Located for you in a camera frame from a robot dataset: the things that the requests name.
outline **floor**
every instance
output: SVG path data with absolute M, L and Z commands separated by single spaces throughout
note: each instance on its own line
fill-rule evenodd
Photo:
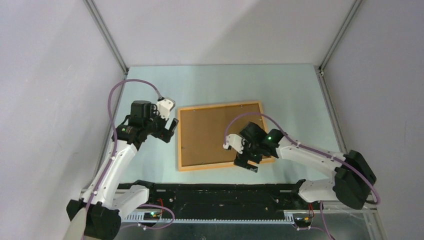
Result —
M 303 143 L 339 151 L 311 64 L 143 66 L 131 67 L 127 78 L 152 82 L 162 95 L 175 100 L 177 108 L 259 100 L 265 114 Z M 155 91 L 144 84 L 127 83 L 117 111 L 117 124 L 129 114 L 135 100 L 154 102 Z M 153 137 L 147 139 L 121 182 L 263 184 L 325 178 L 312 168 L 286 159 L 261 164 L 258 173 L 239 167 L 180 172 L 176 139 L 168 144 Z

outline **white wall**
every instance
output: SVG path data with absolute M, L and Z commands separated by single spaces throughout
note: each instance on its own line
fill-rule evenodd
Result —
M 62 239 L 123 75 L 82 0 L 14 0 L 0 11 L 0 236 Z
M 424 1 L 364 1 L 324 77 L 348 146 L 377 176 L 390 240 L 422 239 Z
M 129 66 L 318 65 L 353 0 L 97 0 Z

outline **gray wall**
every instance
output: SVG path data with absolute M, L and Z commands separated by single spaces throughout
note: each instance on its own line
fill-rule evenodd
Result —
M 364 1 L 324 72 L 348 146 L 377 176 L 391 240 L 424 234 L 423 11 L 422 0 Z
M 62 239 L 123 75 L 82 0 L 7 1 L 0 16 L 0 238 Z

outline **cable clip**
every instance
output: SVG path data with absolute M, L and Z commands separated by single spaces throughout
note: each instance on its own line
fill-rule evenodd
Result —
M 333 154 L 333 155 L 331 156 L 330 160 L 331 160 L 331 161 L 334 161 L 334 158 L 336 158 L 336 157 L 337 157 L 337 155 L 336 155 L 336 154 Z

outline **cable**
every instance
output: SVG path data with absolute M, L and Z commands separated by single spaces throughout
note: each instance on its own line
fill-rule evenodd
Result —
M 300 230 L 311 230 L 311 229 L 315 229 L 315 230 L 320 230 L 320 231 L 321 231 L 321 232 L 323 232 L 323 233 L 325 233 L 325 232 L 326 232 L 324 229 L 322 229 L 322 228 L 320 228 L 320 227 L 317 227 L 317 226 L 311 226 L 311 227 L 299 227 L 298 225 L 296 225 L 296 223 L 295 223 L 295 224 L 293 224 L 293 225 L 291 225 L 291 226 L 293 226 L 293 228 L 295 228 L 297 231 L 300 231 Z M 333 237 L 333 235 L 331 235 L 331 234 L 330 234 L 330 239 L 331 239 L 331 240 L 336 240 L 336 239 Z
M 308 204 L 308 208 L 309 208 L 309 218 L 313 219 L 315 217 L 315 212 L 314 209 L 312 208 L 312 203 Z
M 136 227 L 137 226 L 137 227 L 143 227 L 143 229 L 158 230 L 158 229 L 164 229 L 164 228 L 168 227 L 169 225 L 171 225 L 175 221 L 174 212 L 171 209 L 167 208 L 166 206 L 159 206 L 159 205 L 154 205 L 154 204 L 142 204 L 142 205 L 139 206 L 139 208 L 141 208 L 141 207 L 159 208 L 159 209 L 162 209 L 162 210 L 166 210 L 166 211 L 168 211 L 168 213 L 170 213 L 172 215 L 172 219 L 167 224 L 165 224 L 163 226 L 159 226 L 159 227 L 146 226 L 146 225 L 143 225 L 143 224 L 138 222 L 138 223 L 133 223 L 133 224 L 128 224 L 128 225 L 122 226 L 120 229 L 126 229 L 128 227 Z
M 226 129 L 225 129 L 225 133 L 224 133 L 224 144 L 226 144 L 227 143 L 227 133 L 228 133 L 228 130 L 229 130 L 229 128 L 230 128 L 230 126 L 236 121 L 236 120 L 238 120 L 239 118 L 241 118 L 241 117 L 244 117 L 244 116 L 248 116 L 248 115 L 260 115 L 260 116 L 262 116 L 262 117 L 265 117 L 266 119 L 268 119 L 268 120 L 270 120 L 277 128 L 278 128 L 278 130 L 280 130 L 280 132 L 284 135 L 284 137 L 286 137 L 287 138 L 287 140 L 290 142 L 290 143 L 292 143 L 293 145 L 296 145 L 296 146 L 298 146 L 299 148 L 302 148 L 302 149 L 306 149 L 306 150 L 308 150 L 308 151 L 311 151 L 311 152 L 314 152 L 314 153 L 316 153 L 316 154 L 319 154 L 319 155 L 322 155 L 322 156 L 324 156 L 324 157 L 326 157 L 326 158 L 332 158 L 333 160 L 335 160 L 336 162 L 338 162 L 338 163 L 340 163 L 340 164 L 342 164 L 342 165 L 345 165 L 348 169 L 350 169 L 350 170 L 352 170 L 356 175 L 358 175 L 361 179 L 362 179 L 362 181 L 364 181 L 364 183 L 369 187 L 369 189 L 371 190 L 371 192 L 374 194 L 374 196 L 375 196 L 375 204 L 377 205 L 377 204 L 379 204 L 380 202 L 381 202 L 381 199 L 380 199 L 380 195 L 379 195 L 379 193 L 377 192 L 377 190 L 374 188 L 374 186 L 371 184 L 371 182 L 370 181 L 368 181 L 368 179 L 364 176 L 364 175 L 362 175 L 362 173 L 360 173 L 356 168 L 354 168 L 353 166 L 351 166 L 350 164 L 348 164 L 347 162 L 345 162 L 345 161 L 343 161 L 343 160 L 341 160 L 340 158 L 338 158 L 338 157 L 336 157 L 336 156 L 332 156 L 332 155 L 330 155 L 330 154 L 328 154 L 328 153 L 326 153 L 326 152 L 323 152 L 323 151 L 320 151 L 320 150 L 317 150 L 317 149 L 315 149 L 315 148 L 313 148 L 313 147 L 310 147 L 310 146 L 306 146 L 306 145 L 303 145 L 303 144 L 298 144 L 298 142 L 297 141 L 295 141 L 295 140 L 293 140 L 288 134 L 287 134 L 287 132 L 285 132 L 281 127 L 280 127 L 280 125 L 274 120 L 274 119 L 272 119 L 270 116 L 268 116 L 268 115 L 265 115 L 265 114 L 263 114 L 263 113 L 260 113 L 260 112 L 246 112 L 246 113 L 243 113 L 243 114 L 240 114 L 240 115 L 238 115 L 236 118 L 234 118 L 229 124 L 228 124 L 228 126 L 226 127 Z
M 322 223 L 324 224 L 325 233 L 327 233 L 328 238 L 329 238 L 329 239 L 331 239 L 331 238 L 332 238 L 332 236 L 331 236 L 331 234 L 330 234 L 329 228 L 327 227 L 327 222 L 326 222 L 326 219 L 325 219 L 325 217 L 324 217 L 324 212 L 323 212 L 323 210 L 324 210 L 324 202 L 323 202 L 323 201 L 321 201 L 321 202 L 319 203 L 319 212 L 321 213 L 321 218 L 322 218 Z
M 114 122 L 114 117 L 112 115 L 112 94 L 114 93 L 114 91 L 121 85 L 128 83 L 128 82 L 139 82 L 139 83 L 143 83 L 143 84 L 147 84 L 150 85 L 157 93 L 157 97 L 158 99 L 162 98 L 161 93 L 159 92 L 158 88 L 153 85 L 152 83 L 145 81 L 145 80 L 140 80 L 140 79 L 126 79 L 126 80 L 122 80 L 119 83 L 117 83 L 115 86 L 112 87 L 112 89 L 110 90 L 109 93 L 109 98 L 107 99 L 107 113 L 109 114 L 109 121 L 110 121 L 110 127 L 112 128 L 113 131 L 113 151 L 112 154 L 110 156 L 109 161 L 106 164 L 106 167 L 104 168 L 103 172 L 101 172 L 100 177 L 98 178 L 96 184 L 94 185 L 93 191 L 91 192 L 91 195 L 87 201 L 87 205 L 85 206 L 85 209 L 88 211 L 89 207 L 91 205 L 91 202 L 93 201 L 94 198 L 94 192 L 96 192 L 99 189 L 100 184 L 102 183 L 103 178 L 105 178 L 106 173 L 108 172 L 109 168 L 111 167 L 111 164 L 113 162 L 113 160 L 115 159 L 115 155 L 116 155 L 116 151 L 117 151 L 117 147 L 118 147 L 118 133 L 115 127 L 115 122 Z

